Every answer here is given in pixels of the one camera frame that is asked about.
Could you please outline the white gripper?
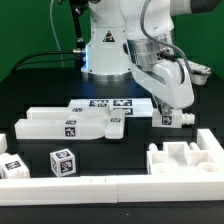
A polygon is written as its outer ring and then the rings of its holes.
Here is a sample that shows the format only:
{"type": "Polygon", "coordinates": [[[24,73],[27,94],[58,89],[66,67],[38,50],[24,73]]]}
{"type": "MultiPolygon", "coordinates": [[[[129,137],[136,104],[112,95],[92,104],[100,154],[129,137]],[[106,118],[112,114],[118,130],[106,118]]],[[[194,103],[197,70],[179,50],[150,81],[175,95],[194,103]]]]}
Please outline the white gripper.
{"type": "Polygon", "coordinates": [[[190,75],[186,67],[169,50],[149,55],[132,54],[130,68],[134,80],[158,98],[161,115],[171,115],[173,109],[184,109],[194,102],[190,75]]]}

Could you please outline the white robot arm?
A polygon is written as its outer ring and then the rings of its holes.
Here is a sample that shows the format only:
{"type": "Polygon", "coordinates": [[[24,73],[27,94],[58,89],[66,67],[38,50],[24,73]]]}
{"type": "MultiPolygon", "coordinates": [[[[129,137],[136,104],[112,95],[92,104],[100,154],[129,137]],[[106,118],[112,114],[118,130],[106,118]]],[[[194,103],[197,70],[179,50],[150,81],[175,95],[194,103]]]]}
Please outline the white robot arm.
{"type": "Polygon", "coordinates": [[[172,43],[172,18],[209,12],[222,0],[87,0],[91,39],[82,72],[99,81],[130,73],[165,113],[194,102],[192,85],[208,71],[190,67],[172,43]]]}

